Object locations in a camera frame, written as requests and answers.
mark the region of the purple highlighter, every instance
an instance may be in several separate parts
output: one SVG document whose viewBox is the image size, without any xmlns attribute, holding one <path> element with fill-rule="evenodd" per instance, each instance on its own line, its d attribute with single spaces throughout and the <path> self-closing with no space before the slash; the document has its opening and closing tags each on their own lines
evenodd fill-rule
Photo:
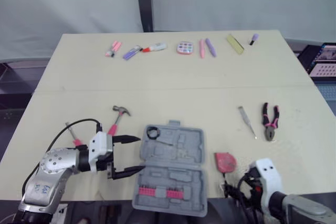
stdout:
<svg viewBox="0 0 336 224">
<path fill-rule="evenodd" d="M 129 60 L 131 59 L 134 55 L 137 54 L 137 52 L 141 51 L 142 47 L 140 46 L 135 46 L 133 47 L 130 51 L 128 51 L 124 56 L 122 57 L 124 60 Z"/>
<path fill-rule="evenodd" d="M 214 46 L 211 44 L 210 40 L 208 38 L 205 39 L 205 43 L 207 44 L 210 53 L 212 54 L 213 57 L 216 57 L 216 50 L 214 48 Z"/>
<path fill-rule="evenodd" d="M 250 42 L 250 46 L 252 46 L 254 41 L 256 41 L 258 38 L 259 38 L 259 34 L 253 34 L 253 37 L 252 37 L 251 42 Z"/>
</svg>

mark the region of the hammer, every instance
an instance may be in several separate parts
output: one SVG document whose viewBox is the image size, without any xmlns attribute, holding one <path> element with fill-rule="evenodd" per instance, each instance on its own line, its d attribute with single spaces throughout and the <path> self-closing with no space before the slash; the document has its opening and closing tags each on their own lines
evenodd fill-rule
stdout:
<svg viewBox="0 0 336 224">
<path fill-rule="evenodd" d="M 108 132 L 107 134 L 114 136 L 114 135 L 116 134 L 116 132 L 117 132 L 117 126 L 118 126 L 118 123 L 119 123 L 119 121 L 120 121 L 120 119 L 121 119 L 121 116 L 122 116 L 124 113 L 128 114 L 129 116 L 130 116 L 131 114 L 130 114 L 130 112 L 129 112 L 126 108 L 124 108 L 124 107 L 113 106 L 112 109 L 113 109 L 114 111 L 118 111 L 118 112 L 119 112 L 119 115 L 118 115 L 118 117 L 117 117 L 117 119 L 116 119 L 114 125 L 112 125 L 112 127 L 110 128 L 110 130 L 109 130 L 109 132 Z"/>
</svg>

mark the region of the wall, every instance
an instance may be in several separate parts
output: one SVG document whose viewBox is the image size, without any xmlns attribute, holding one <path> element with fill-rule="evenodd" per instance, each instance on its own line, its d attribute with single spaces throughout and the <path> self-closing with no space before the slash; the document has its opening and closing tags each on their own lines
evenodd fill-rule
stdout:
<svg viewBox="0 0 336 224">
<path fill-rule="evenodd" d="M 0 0 L 0 62 L 50 58 L 63 33 L 142 32 L 138 0 Z"/>
<path fill-rule="evenodd" d="M 285 38 L 336 40 L 336 0 L 153 0 L 154 30 L 279 29 Z"/>
</svg>

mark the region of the screwdriver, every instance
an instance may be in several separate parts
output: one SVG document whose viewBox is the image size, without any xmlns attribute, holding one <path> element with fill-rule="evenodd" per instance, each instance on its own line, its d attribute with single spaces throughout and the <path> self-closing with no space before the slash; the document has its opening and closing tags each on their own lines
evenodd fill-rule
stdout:
<svg viewBox="0 0 336 224">
<path fill-rule="evenodd" d="M 82 145 L 82 144 L 83 144 L 82 141 L 79 140 L 79 139 L 76 137 L 76 135 L 75 135 L 74 132 L 72 131 L 72 128 L 71 128 L 71 127 L 68 127 L 68 130 L 70 131 L 70 134 L 71 134 L 72 138 L 74 139 L 74 140 L 73 140 L 74 145 L 75 145 L 75 146 Z"/>
<path fill-rule="evenodd" d="M 257 136 L 256 136 L 256 133 L 254 133 L 254 130 L 252 129 L 252 125 L 251 125 L 251 122 L 250 122 L 250 119 L 248 118 L 243 106 L 239 106 L 238 107 L 242 117 L 243 117 L 243 120 L 244 122 L 249 126 L 249 128 L 251 129 L 253 135 L 254 135 L 254 138 L 257 139 Z"/>
</svg>

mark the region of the open tool case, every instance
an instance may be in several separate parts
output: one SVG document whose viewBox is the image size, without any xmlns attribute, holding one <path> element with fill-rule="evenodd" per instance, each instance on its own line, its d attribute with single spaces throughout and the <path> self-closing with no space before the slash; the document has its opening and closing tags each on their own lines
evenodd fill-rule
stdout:
<svg viewBox="0 0 336 224">
<path fill-rule="evenodd" d="M 157 127 L 156 139 L 147 130 Z M 149 132 L 151 138 L 157 131 Z M 138 174 L 132 205 L 135 209 L 203 217 L 207 213 L 204 163 L 204 134 L 201 129 L 147 125 L 140 157 L 145 169 Z"/>
</svg>

